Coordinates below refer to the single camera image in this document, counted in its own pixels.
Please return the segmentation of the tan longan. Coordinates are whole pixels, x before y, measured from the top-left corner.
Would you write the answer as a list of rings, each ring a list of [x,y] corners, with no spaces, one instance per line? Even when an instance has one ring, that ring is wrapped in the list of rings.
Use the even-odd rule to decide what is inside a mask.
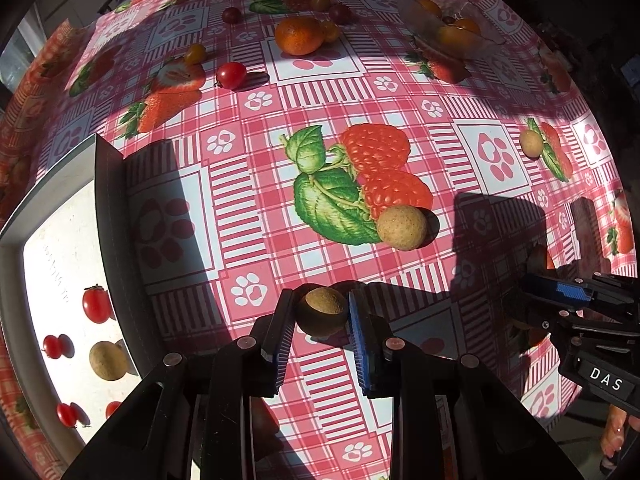
[[[348,318],[345,297],[331,287],[316,287],[299,300],[295,321],[308,336],[326,338],[340,332]]]
[[[376,230],[382,242],[408,252],[423,244],[428,234],[428,224],[420,209],[409,205],[394,205],[380,213]]]
[[[534,130],[522,130],[518,137],[523,154],[530,159],[538,159],[544,150],[544,141]]]

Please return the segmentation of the red cherry tomato with stem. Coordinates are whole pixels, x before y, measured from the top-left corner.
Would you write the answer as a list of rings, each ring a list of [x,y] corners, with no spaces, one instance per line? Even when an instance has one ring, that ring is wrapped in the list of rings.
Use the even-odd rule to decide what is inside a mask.
[[[101,285],[93,285],[84,290],[82,308],[87,318],[96,324],[103,324],[114,318],[110,295]]]

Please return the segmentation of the white plastic tray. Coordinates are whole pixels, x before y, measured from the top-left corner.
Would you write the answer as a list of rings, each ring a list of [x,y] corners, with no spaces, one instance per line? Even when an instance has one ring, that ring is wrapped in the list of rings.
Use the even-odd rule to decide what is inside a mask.
[[[26,193],[1,230],[1,327],[27,406],[68,466],[106,421],[105,410],[158,359],[129,239],[122,153],[89,136]],[[87,287],[110,295],[114,318],[91,322]]]

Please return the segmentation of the red checkered strawberry tablecloth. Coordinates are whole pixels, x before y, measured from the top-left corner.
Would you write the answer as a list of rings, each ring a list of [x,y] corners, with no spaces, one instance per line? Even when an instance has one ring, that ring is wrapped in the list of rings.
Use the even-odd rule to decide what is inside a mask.
[[[11,212],[89,136],[128,156],[134,250],[149,321],[204,348],[244,328],[281,285],[390,283],[381,311],[431,348],[469,350],[537,417],[577,388],[548,341],[499,341],[489,301],[526,250],[634,275],[634,238],[596,116],[562,65],[500,0],[471,0],[506,38],[460,60],[416,39],[397,0],[332,0],[354,20],[304,56],[277,24],[331,21],[310,0],[132,0],[92,27],[62,24],[1,118],[1,207]],[[229,25],[229,6],[242,22]],[[204,63],[186,65],[192,44]],[[216,83],[247,68],[235,90]],[[522,130],[544,141],[526,157]],[[423,212],[404,252],[378,237],[386,208]]]

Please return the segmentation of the red cherry tomato mid left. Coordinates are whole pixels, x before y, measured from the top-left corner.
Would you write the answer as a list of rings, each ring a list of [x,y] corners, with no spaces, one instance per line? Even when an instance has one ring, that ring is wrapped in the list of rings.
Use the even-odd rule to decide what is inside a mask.
[[[239,62],[222,64],[216,70],[216,83],[219,87],[229,90],[240,88],[244,84],[247,68]]]

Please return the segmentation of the orange tomato in bowl front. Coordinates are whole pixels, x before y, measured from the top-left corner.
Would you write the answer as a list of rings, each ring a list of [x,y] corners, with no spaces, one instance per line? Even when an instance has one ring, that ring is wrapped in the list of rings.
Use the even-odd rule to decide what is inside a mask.
[[[478,36],[454,25],[442,26],[437,32],[437,42],[451,55],[465,56],[477,46]]]

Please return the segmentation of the orange tomato in bowl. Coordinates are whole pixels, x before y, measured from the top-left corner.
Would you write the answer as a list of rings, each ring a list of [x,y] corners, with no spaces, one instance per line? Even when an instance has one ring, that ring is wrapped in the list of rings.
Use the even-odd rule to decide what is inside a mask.
[[[467,30],[468,32],[472,32],[475,35],[480,35],[482,33],[480,25],[477,24],[476,21],[472,20],[472,18],[458,18],[454,21],[454,26]]]
[[[433,0],[418,0],[418,3],[420,3],[420,6],[422,6],[422,8],[425,11],[435,15],[436,18],[441,18],[442,17],[442,9],[440,8],[440,6],[435,1],[433,1]]]
[[[478,36],[454,25],[442,26],[437,32],[437,42],[451,55],[465,56],[477,46]]]

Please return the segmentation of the orange tomato in bowl right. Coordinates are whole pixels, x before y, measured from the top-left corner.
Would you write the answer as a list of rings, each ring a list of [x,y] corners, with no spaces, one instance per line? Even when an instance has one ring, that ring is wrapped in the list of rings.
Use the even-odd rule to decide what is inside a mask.
[[[480,25],[477,24],[476,21],[472,20],[472,18],[458,18],[454,21],[454,26],[467,30],[468,32],[472,32],[475,35],[480,35],[482,33]]]

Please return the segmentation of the yellow tomato on strawberry print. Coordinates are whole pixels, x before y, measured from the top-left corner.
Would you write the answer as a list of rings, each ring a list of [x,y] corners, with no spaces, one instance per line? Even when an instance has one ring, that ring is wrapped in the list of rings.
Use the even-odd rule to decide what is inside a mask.
[[[202,44],[192,44],[183,55],[183,61],[186,65],[201,64],[206,61],[207,51]]]

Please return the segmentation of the clear glass fruit bowl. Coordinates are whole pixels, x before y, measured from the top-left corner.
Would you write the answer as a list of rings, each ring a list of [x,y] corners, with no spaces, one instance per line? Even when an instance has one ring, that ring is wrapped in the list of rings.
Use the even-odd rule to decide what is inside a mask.
[[[480,8],[471,0],[433,0],[442,9],[442,17],[425,11],[418,0],[397,0],[397,9],[401,21],[408,31],[443,54],[460,58],[460,60],[476,60],[497,53],[506,43],[498,28],[486,18]],[[458,18],[472,18],[480,25],[482,33],[478,36],[476,48],[465,56],[451,55],[437,42],[437,32],[445,25],[453,25]]]

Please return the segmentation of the large mandarin orange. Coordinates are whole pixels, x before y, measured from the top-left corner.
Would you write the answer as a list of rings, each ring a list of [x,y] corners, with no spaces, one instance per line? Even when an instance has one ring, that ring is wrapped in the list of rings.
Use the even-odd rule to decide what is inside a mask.
[[[311,16],[292,16],[277,24],[274,30],[277,46],[286,54],[304,56],[318,50],[324,43],[320,22]]]

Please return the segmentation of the orange tomato in bowl left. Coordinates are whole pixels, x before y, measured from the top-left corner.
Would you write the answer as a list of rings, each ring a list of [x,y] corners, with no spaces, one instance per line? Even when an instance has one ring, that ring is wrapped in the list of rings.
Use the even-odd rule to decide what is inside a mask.
[[[440,6],[435,1],[433,1],[433,0],[418,0],[418,3],[420,3],[420,6],[422,6],[422,8],[425,11],[435,15],[436,18],[441,18],[442,17],[442,9],[440,8]]]

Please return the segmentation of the dark red cherry tomato far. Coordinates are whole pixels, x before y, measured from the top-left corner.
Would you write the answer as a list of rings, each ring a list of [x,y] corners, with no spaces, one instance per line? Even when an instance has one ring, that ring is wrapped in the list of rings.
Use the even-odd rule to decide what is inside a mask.
[[[229,6],[221,13],[221,19],[224,23],[235,25],[242,22],[242,12],[235,6]]]

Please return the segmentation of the dark red tomato far right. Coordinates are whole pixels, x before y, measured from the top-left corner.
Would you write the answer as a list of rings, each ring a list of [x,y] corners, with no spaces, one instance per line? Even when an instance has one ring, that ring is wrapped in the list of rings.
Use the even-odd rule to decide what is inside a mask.
[[[329,8],[329,18],[337,25],[348,25],[354,20],[354,14],[344,3],[335,3]]]

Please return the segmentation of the yellow tomato far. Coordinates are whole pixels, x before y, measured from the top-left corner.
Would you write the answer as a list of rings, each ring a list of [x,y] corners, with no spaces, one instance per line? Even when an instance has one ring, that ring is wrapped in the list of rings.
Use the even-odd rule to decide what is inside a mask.
[[[316,12],[328,12],[332,6],[332,0],[310,0],[310,6]]]

